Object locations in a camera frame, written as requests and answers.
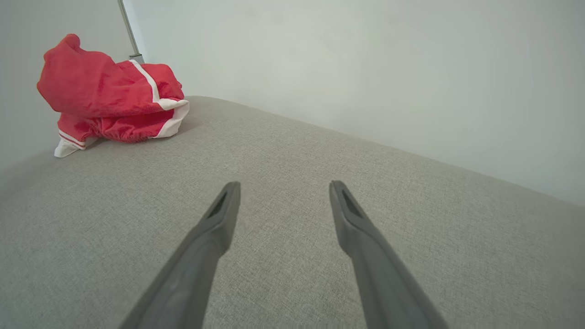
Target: red fabric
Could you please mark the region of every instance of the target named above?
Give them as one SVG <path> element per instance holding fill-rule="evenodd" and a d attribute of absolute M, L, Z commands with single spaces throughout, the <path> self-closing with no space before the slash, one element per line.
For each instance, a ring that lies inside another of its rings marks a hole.
<path fill-rule="evenodd" d="M 173 117 L 175 110 L 155 102 L 151 85 L 131 61 L 116 64 L 104 53 L 85 51 L 77 35 L 67 35 L 44 60 L 37 89 L 61 113 L 59 129 L 78 142 L 89 137 L 140 142 L 157 136 Z M 184 98 L 167 65 L 141 67 L 154 79 L 159 98 Z"/>

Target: red garment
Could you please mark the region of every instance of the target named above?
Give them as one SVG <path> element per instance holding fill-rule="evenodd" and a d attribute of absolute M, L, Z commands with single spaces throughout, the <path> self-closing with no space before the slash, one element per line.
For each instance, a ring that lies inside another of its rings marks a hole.
<path fill-rule="evenodd" d="M 61 112 L 57 157 L 101 137 L 135 143 L 173 136 L 189 112 L 189 101 L 167 65 L 116 64 L 104 53 L 81 49 L 74 34 L 49 50 L 44 61 L 37 89 Z"/>

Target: gray fabric surface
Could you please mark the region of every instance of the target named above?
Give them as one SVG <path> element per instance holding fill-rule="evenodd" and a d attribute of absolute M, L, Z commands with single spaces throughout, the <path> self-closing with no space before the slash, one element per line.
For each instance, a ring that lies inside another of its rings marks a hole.
<path fill-rule="evenodd" d="M 213 98 L 178 135 L 3 173 L 0 326 L 115 328 L 221 187 L 242 182 L 205 325 L 365 326 L 328 183 L 343 180 L 452 327 L 585 320 L 583 208 Z"/>

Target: gray surface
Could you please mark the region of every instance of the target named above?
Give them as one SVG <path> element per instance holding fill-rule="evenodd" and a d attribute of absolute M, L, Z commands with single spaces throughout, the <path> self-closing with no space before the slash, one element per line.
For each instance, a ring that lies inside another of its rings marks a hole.
<path fill-rule="evenodd" d="M 50 152 L 2 176 L 0 326 L 114 328 L 221 187 L 242 182 L 205 324 L 365 325 L 341 179 L 453 327 L 585 320 L 583 208 L 238 104 L 177 136 Z"/>

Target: red stripe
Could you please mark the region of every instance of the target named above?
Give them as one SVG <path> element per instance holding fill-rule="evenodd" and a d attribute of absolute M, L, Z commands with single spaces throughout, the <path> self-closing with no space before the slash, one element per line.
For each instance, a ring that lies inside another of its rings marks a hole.
<path fill-rule="evenodd" d="M 79 144 L 79 143 L 77 143 L 76 141 L 74 141 L 74 140 L 71 140 L 71 139 L 69 139 L 69 138 L 67 138 L 67 137 L 65 137 L 65 136 L 63 136 L 63 135 L 61 135 L 61 134 L 59 134 L 59 136 L 61 136 L 61 138 L 63 138 L 63 139 L 66 139 L 66 140 L 70 141 L 71 143 L 73 143 L 73 144 L 75 144 L 75 145 L 77 145 L 77 146 L 79 146 L 79 147 L 81 147 L 81 148 L 85 149 L 85 146 L 84 146 L 84 145 L 80 145 L 80 144 Z"/>

